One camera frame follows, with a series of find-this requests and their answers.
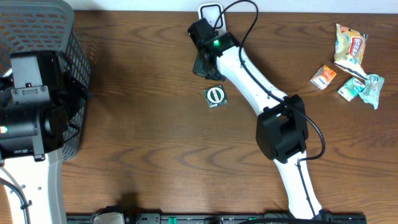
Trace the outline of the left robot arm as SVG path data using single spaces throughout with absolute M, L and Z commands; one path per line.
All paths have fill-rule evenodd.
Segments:
M 63 150 L 78 148 L 90 65 L 51 50 L 11 55 L 1 106 L 1 184 L 13 223 L 66 223 Z

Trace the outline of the black round-logo snack packet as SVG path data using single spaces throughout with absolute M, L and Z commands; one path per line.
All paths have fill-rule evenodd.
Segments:
M 216 85 L 204 90 L 209 108 L 215 108 L 228 103 L 228 98 L 222 85 Z

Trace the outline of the large yellow snack bag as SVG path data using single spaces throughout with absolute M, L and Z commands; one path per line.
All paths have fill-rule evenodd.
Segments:
M 356 78 L 367 80 L 362 67 L 368 35 L 336 24 L 334 64 Z

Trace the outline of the orange candy packet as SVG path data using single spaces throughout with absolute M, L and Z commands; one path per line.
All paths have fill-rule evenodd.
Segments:
M 316 74 L 314 74 L 310 82 L 320 90 L 324 90 L 335 77 L 336 72 L 324 65 L 316 72 Z

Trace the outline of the teal candy packet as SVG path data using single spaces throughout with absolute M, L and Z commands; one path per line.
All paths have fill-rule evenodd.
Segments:
M 363 91 L 365 88 L 365 84 L 363 84 L 360 80 L 353 77 L 350 78 L 339 90 L 338 94 L 342 96 L 345 100 L 351 101 L 353 100 L 359 92 Z

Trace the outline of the light green snack packet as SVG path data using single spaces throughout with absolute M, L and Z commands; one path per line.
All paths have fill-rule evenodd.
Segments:
M 365 88 L 359 92 L 359 96 L 365 103 L 373 105 L 376 110 L 379 106 L 379 96 L 384 84 L 384 78 L 376 74 L 368 74 L 365 80 Z

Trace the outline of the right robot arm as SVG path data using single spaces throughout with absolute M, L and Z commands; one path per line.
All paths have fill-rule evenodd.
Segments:
M 322 206 L 307 169 L 308 116 L 301 97 L 287 96 L 276 88 L 233 34 L 219 34 L 205 18 L 194 22 L 188 34 L 198 50 L 194 74 L 210 80 L 228 79 L 254 110 L 257 145 L 279 170 L 292 216 L 319 219 Z

